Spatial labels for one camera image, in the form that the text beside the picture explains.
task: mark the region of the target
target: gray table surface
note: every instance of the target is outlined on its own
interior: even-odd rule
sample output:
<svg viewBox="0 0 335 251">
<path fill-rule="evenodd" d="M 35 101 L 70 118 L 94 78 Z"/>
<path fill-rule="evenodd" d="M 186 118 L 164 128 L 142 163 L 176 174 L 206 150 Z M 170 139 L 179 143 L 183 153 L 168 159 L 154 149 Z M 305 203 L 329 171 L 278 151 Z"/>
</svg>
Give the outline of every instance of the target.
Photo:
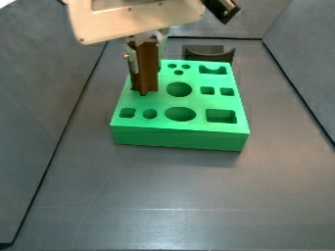
<svg viewBox="0 0 335 251">
<path fill-rule="evenodd" d="M 294 0 L 264 37 L 335 144 L 335 1 Z"/>
<path fill-rule="evenodd" d="M 260 41 L 236 47 L 242 153 L 112 143 L 126 79 L 110 42 L 10 250 L 334 249 L 335 152 Z"/>
</svg>

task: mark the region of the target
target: rectangular block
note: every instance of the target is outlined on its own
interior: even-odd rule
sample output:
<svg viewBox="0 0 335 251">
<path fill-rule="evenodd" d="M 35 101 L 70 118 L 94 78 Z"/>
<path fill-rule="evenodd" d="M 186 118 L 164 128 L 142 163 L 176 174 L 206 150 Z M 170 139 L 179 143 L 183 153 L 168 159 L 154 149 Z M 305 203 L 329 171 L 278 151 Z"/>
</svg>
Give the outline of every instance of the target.
<svg viewBox="0 0 335 251">
<path fill-rule="evenodd" d="M 231 65 L 163 60 L 159 85 L 142 96 L 127 78 L 110 123 L 115 143 L 240 151 L 250 129 Z"/>
</svg>

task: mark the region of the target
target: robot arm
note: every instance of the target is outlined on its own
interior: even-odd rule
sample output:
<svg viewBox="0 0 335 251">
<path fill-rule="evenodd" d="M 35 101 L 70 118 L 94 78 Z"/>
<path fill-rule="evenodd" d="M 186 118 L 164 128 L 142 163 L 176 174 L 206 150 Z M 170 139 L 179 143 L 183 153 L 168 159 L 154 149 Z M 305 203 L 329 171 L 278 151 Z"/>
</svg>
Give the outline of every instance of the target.
<svg viewBox="0 0 335 251">
<path fill-rule="evenodd" d="M 196 22 L 206 7 L 226 24 L 239 6 L 235 0 L 62 0 L 83 44 L 108 41 L 150 30 Z"/>
<path fill-rule="evenodd" d="M 158 72 L 168 28 L 202 19 L 206 7 L 226 24 L 240 7 L 234 0 L 62 0 L 82 44 L 122 39 L 132 89 L 159 90 Z"/>
</svg>

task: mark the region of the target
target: gray floor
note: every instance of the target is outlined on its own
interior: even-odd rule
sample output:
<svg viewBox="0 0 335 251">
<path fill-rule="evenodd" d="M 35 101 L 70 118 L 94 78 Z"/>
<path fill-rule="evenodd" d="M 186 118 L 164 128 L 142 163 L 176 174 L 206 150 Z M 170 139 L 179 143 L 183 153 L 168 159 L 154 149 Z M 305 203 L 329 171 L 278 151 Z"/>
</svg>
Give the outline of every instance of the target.
<svg viewBox="0 0 335 251">
<path fill-rule="evenodd" d="M 108 121 L 127 66 L 110 42 L 12 247 L 334 249 L 335 152 L 260 41 L 236 47 L 251 135 L 232 152 L 122 146 Z"/>
</svg>

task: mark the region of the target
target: dark gray object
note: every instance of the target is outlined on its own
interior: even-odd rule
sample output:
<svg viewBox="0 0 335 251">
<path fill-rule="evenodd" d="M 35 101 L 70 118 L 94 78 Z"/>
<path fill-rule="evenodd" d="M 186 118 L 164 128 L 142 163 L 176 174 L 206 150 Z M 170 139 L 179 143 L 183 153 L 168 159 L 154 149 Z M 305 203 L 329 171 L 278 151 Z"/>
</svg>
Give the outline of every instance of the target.
<svg viewBox="0 0 335 251">
<path fill-rule="evenodd" d="M 226 52 L 224 45 L 183 45 L 183 59 L 232 64 L 235 48 Z"/>
<path fill-rule="evenodd" d="M 262 41 L 171 39 L 167 55 L 222 43 L 236 48 L 243 152 L 112 143 L 127 62 L 110 42 L 12 250 L 335 248 L 334 148 Z"/>
<path fill-rule="evenodd" d="M 294 0 L 264 37 L 264 43 L 333 141 L 335 141 L 334 10 L 333 0 Z"/>
<path fill-rule="evenodd" d="M 74 39 L 58 1 L 0 10 L 0 243 L 15 238 L 102 45 Z"/>
<path fill-rule="evenodd" d="M 171 36 L 262 39 L 291 0 L 235 0 L 242 10 L 227 25 L 207 10 L 200 22 L 175 26 Z"/>
</svg>

